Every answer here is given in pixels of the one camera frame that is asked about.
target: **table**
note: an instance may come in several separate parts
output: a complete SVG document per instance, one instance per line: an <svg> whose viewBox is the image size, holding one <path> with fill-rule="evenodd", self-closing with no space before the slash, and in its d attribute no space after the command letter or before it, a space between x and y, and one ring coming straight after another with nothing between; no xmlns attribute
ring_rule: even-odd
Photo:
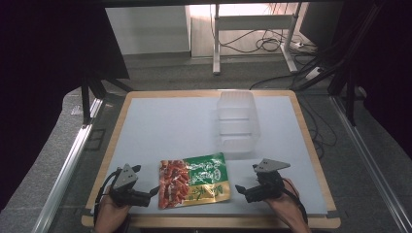
<svg viewBox="0 0 412 233"><path fill-rule="evenodd" d="M96 181L94 183L93 189L89 195L86 212L89 212L92 209L94 204L94 199L97 195L98 189L101 184L103 184L104 179L106 178L109 167L111 166L112 159L116 153L116 145L119 143L121 138L121 130L125 124L128 109L133 101L133 99L138 98L190 98L190 97L201 97L217 98L221 94L221 90L189 90L189 91L138 91L130 92L124 101L124 104L121 108L120 117L116 123L116 127L112 138L110 140L109 146L106 150L103 162L101 164L100 170L98 172ZM326 209L329 214L333 214L336 211L333 199L331 197L324 172L322 170L321 164L319 162L318 156L314 149L311 137L309 135L305 120L303 118L302 112L300 111L296 96L292 91L289 90L265 90L265 91L253 91L253 94L256 98L258 97L287 97L292 102L292 108L296 116L297 125L300 129L304 147L308 151L308 159L313 165L313 170L316 174L316 179L319 182L320 190L322 191L323 197L326 201ZM279 219L273 220L273 215L270 213L263 213L262 215L245 213L243 215L185 215L184 208L181 208L179 214L160 214L151 213L147 214L138 214L133 215L131 225L136 227L187 227L187 228L285 228L287 227ZM82 224L85 226L92 226L92 216L85 214L82 217ZM337 228L340 225L339 217L327 217L327 215L309 215L309 225L312 228Z"/></svg>

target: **clear plastic container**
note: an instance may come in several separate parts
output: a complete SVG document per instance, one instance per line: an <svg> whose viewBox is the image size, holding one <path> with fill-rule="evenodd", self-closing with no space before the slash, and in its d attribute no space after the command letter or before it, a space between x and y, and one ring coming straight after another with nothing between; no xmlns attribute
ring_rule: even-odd
<svg viewBox="0 0 412 233"><path fill-rule="evenodd" d="M228 159L251 155L260 136L255 98L248 90L223 91L218 102L219 149Z"/></svg>

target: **hand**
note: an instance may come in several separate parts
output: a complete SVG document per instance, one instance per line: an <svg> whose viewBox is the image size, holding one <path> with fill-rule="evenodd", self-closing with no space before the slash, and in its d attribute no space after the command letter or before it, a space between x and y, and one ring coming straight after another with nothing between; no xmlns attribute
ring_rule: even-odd
<svg viewBox="0 0 412 233"><path fill-rule="evenodd" d="M296 197L299 197L299 192L290 179L285 179L284 184L286 190L293 193ZM279 198L267 198L264 201L293 233L311 232L309 226L303 219L302 212L297 207L297 204L287 194L282 193L282 196Z"/></svg>
<svg viewBox="0 0 412 233"><path fill-rule="evenodd" d="M96 233L113 233L124 222L131 206L119 207L109 196L110 186L106 187L105 194L100 201L94 231Z"/></svg>

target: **food package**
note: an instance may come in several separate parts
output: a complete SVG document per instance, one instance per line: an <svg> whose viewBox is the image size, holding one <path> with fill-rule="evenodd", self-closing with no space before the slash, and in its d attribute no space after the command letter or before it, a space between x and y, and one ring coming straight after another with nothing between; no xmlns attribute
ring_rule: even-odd
<svg viewBox="0 0 412 233"><path fill-rule="evenodd" d="M160 209L216 203L230 198L222 153L160 161Z"/></svg>

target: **gray floor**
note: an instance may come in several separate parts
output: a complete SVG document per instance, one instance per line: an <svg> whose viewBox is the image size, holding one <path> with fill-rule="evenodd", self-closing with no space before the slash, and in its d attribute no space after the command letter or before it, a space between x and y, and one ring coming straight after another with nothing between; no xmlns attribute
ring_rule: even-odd
<svg viewBox="0 0 412 233"><path fill-rule="evenodd" d="M253 83L288 74L281 56L225 57L222 74L213 76L212 60L191 59L186 56L139 57L127 56L126 66L136 90L242 88ZM292 79L276 79L257 88L285 89ZM116 123L125 92L105 83L110 94L104 104L104 116L94 130L106 132L100 147L93 142L86 145L63 198L50 232L87 232L80 223L84 206L93 185L95 174L104 155ZM318 130L318 149L338 213L341 227L331 232L400 232L384 199L368 173L342 120L326 94L328 80L297 93L306 123L311 132ZM0 232L29 232L46 202L53 183L69 153L82 125L82 115L72 115L81 106L79 89L66 95L63 111L36 164L21 184L9 205L0 215ZM356 123L364 141L373 154L396 196L407 213L412 213L412 161L363 107L356 102ZM171 232L170 229L142 229L144 232ZM233 229L209 229L205 232L240 232Z"/></svg>

